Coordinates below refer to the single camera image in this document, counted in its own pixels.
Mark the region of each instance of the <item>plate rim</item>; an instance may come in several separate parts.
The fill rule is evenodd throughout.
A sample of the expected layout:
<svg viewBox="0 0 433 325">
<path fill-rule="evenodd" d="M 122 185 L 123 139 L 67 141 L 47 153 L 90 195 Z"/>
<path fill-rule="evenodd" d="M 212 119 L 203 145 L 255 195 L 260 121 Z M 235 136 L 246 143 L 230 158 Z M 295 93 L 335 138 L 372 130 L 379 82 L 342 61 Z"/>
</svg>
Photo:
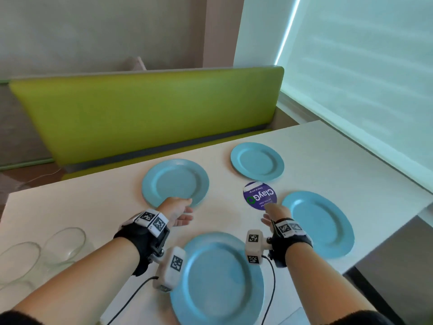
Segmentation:
<svg viewBox="0 0 433 325">
<path fill-rule="evenodd" d="M 197 241 L 200 241 L 200 240 L 203 240 L 203 239 L 207 239 L 207 238 L 211 240 L 212 236 L 216 236 L 216 238 L 217 238 L 216 240 L 214 240 L 214 242 L 220 242 L 220 240 L 224 239 L 225 237 L 229 238 L 229 240 L 231 240 L 231 242 L 229 241 L 228 243 L 227 242 L 226 243 L 228 245 L 230 245 L 231 247 L 235 248 L 236 250 L 239 250 L 239 248 L 236 248 L 236 246 L 234 246 L 235 244 L 240 244 L 240 245 L 242 245 L 242 244 L 244 245 L 245 244 L 239 238 L 237 238 L 236 236 L 231 235 L 229 233 L 225 233 L 225 232 L 221 232 L 221 231 L 211 231 L 211 232 L 207 232 L 207 233 L 204 233 L 204 234 L 197 235 L 194 238 L 192 238 L 185 245 L 185 247 L 184 247 L 185 251 L 188 254 L 188 251 L 187 251 L 188 250 L 188 245 L 199 244 L 199 242 L 197 242 Z M 201 250 L 202 248 L 203 248 L 203 246 L 199 245 L 196 249 L 197 250 Z M 252 275 L 252 277 L 254 279 L 253 284 L 257 284 L 258 285 L 257 286 L 258 289 L 261 291 L 261 303 L 260 303 L 261 307 L 258 309 L 257 315 L 254 314 L 255 315 L 253 317 L 254 321 L 252 321 L 252 323 L 251 323 L 251 324 L 255 324 L 255 322 L 257 322 L 257 319 L 260 317 L 260 315 L 262 313 L 262 310 L 263 310 L 263 304 L 264 304 L 264 300 L 265 300 L 265 281 L 264 281 L 262 269 L 261 269 L 260 266 L 258 266 L 258 267 L 257 266 L 251 266 L 249 263 L 246 262 L 246 259 L 244 259 L 244 261 L 245 261 L 245 263 L 246 263 L 246 265 L 248 267 L 251 267 L 252 269 L 257 269 L 257 271 L 254 270 L 256 272 L 256 274 L 252 273 L 251 275 Z M 182 273 L 181 276 L 182 276 L 181 277 L 181 282 L 178 285 L 178 287 L 180 289 L 181 289 L 182 286 L 184 286 L 183 279 L 184 279 L 184 276 L 186 276 L 186 275 L 185 275 L 185 273 Z M 178 297 L 176 297 L 176 296 L 184 296 L 184 294 L 181 293 L 181 290 L 174 290 L 174 291 L 170 292 L 171 306 L 172 306 L 174 314 L 176 315 L 176 318 L 177 318 L 178 322 L 181 325 L 185 325 L 185 324 L 188 324 L 188 325 L 189 324 L 205 324 L 203 322 L 203 319 L 196 318 L 196 316 L 192 316 L 192 317 L 194 317 L 194 319 L 191 319 L 191 317 L 189 317 L 188 319 L 179 319 L 178 313 L 176 313 L 176 309 L 179 308 L 179 310 L 182 310 L 184 308 L 184 306 L 183 305 L 181 305 L 181 306 L 175 306 L 175 305 L 179 304 L 178 302 L 174 301 L 174 299 L 178 299 Z"/>
<path fill-rule="evenodd" d="M 237 160 L 237 155 L 240 153 L 242 146 L 248 146 L 248 145 L 259 146 L 261 148 L 267 149 L 270 152 L 270 154 L 274 157 L 275 161 L 277 162 L 277 167 L 275 171 L 271 172 L 270 174 L 254 174 L 253 172 L 248 171 L 242 165 L 242 163 Z M 237 172 L 255 181 L 275 180 L 284 173 L 284 168 L 285 168 L 284 160 L 281 157 L 281 155 L 275 149 L 259 142 L 241 142 L 240 144 L 236 145 L 230 153 L 230 161 L 233 168 Z"/>
<path fill-rule="evenodd" d="M 340 257 L 344 257 L 345 255 L 347 255 L 348 253 L 350 253 L 350 251 L 353 249 L 354 245 L 355 245 L 355 233 L 353 231 L 353 226 L 350 223 L 349 219 L 347 218 L 346 214 L 335 204 L 333 203 L 331 200 L 327 199 L 326 197 L 317 194 L 313 191 L 294 191 L 293 193 L 288 194 L 282 201 L 281 205 L 287 207 L 290 209 L 290 206 L 292 203 L 289 203 L 288 200 L 291 199 L 297 199 L 297 195 L 309 195 L 310 197 L 318 197 L 320 200 L 325 201 L 328 205 L 328 207 L 333 208 L 333 212 L 334 214 L 338 217 L 338 220 L 340 220 L 340 223 L 342 224 L 344 231 L 343 231 L 343 236 L 347 237 L 347 240 L 350 241 L 350 244 L 347 245 L 338 245 L 337 249 L 329 247 L 327 245 L 321 245 L 318 243 L 314 242 L 314 238 L 313 238 L 313 243 L 314 245 L 319 245 L 320 249 L 317 251 L 317 253 L 325 258 L 325 259 L 336 259 L 336 258 L 340 258 Z M 292 213 L 293 219 L 297 221 L 295 214 Z"/>
<path fill-rule="evenodd" d="M 202 185 L 203 185 L 203 189 L 200 190 L 200 193 L 198 194 L 199 199 L 196 202 L 195 199 L 193 199 L 192 203 L 191 203 L 191 207 L 196 207 L 198 204 L 200 204 L 203 199 L 205 198 L 205 196 L 207 195 L 207 192 L 209 191 L 209 185 L 210 185 L 210 181 L 209 181 L 209 176 L 206 172 L 206 170 L 198 163 L 191 161 L 189 159 L 186 158 L 171 158 L 171 159 L 166 159 L 165 161 L 159 162 L 157 164 L 155 164 L 153 167 L 151 167 L 146 174 L 144 175 L 142 182 L 141 182 L 141 193 L 143 198 L 145 199 L 145 201 L 147 203 L 149 203 L 151 206 L 153 207 L 159 207 L 159 205 L 163 202 L 161 201 L 158 205 L 156 205 L 156 200 L 157 197 L 156 195 L 152 192 L 151 189 L 149 190 L 144 190 L 144 186 L 152 186 L 152 179 L 154 177 L 155 174 L 157 174 L 159 172 L 159 168 L 164 168 L 165 166 L 170 166 L 171 163 L 176 163 L 176 165 L 184 165 L 184 166 L 191 166 L 193 168 L 195 168 L 194 170 L 198 173 L 198 175 L 203 179 Z"/>
</svg>

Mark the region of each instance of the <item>white table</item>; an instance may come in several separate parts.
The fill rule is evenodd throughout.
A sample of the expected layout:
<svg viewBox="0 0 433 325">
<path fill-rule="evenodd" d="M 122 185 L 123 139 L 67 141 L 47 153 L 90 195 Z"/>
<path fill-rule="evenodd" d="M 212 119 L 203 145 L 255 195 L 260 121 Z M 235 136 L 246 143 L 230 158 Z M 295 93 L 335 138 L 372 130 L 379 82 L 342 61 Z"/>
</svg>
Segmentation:
<svg viewBox="0 0 433 325">
<path fill-rule="evenodd" d="M 355 233 L 355 246 L 345 257 L 329 260 L 340 273 L 433 202 L 430 193 L 316 121 L 13 193 L 0 223 L 0 251 L 28 240 L 43 245 L 65 227 L 81 227 L 95 248 L 100 247 L 113 237 L 122 221 L 148 207 L 141 195 L 143 176 L 155 164 L 171 158 L 186 158 L 203 166 L 210 187 L 195 210 L 194 221 L 187 227 L 174 228 L 166 247 L 183 246 L 194 236 L 215 230 L 241 240 L 245 240 L 248 229 L 267 232 L 260 222 L 262 212 L 243 199 L 242 189 L 251 180 L 230 165 L 230 152 L 241 142 L 264 143 L 284 159 L 284 174 L 269 183 L 279 202 L 293 191 L 314 191 L 347 215 Z M 267 262 L 261 267 L 267 306 L 272 272 Z M 154 270 L 152 264 L 140 278 L 130 278 L 103 315 L 105 323 Z M 277 269 L 276 276 L 277 289 L 267 324 L 279 324 L 300 307 L 289 272 Z M 169 295 L 153 290 L 151 285 L 142 288 L 116 323 L 141 324 L 144 320 L 146 324 L 177 323 Z"/>
</svg>

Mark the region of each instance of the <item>person's left hand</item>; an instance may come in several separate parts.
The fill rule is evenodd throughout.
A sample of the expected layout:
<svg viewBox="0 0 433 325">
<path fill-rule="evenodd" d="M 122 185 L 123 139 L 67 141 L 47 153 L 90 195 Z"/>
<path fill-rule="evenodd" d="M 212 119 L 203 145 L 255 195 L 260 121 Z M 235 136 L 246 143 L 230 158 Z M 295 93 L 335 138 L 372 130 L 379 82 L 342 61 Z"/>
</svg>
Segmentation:
<svg viewBox="0 0 433 325">
<path fill-rule="evenodd" d="M 191 203 L 192 198 L 168 197 L 156 208 L 156 211 L 161 212 L 168 219 L 168 228 L 186 226 L 193 219 L 191 214 L 184 214 L 192 213 Z"/>
</svg>

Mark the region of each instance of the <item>green upholstered bench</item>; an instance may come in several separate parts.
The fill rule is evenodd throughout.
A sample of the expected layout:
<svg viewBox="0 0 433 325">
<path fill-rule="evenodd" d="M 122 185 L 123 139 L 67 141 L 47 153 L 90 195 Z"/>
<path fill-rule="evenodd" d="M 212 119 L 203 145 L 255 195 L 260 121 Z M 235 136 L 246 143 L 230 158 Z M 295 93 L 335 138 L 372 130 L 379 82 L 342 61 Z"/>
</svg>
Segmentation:
<svg viewBox="0 0 433 325">
<path fill-rule="evenodd" d="M 64 176 L 70 179 L 261 133 L 272 120 L 283 74 L 277 66 L 146 71 L 28 78 L 9 86 L 57 164 L 88 167 Z M 243 134 L 188 144 L 236 131 Z M 108 164 L 96 166 L 100 160 Z"/>
</svg>

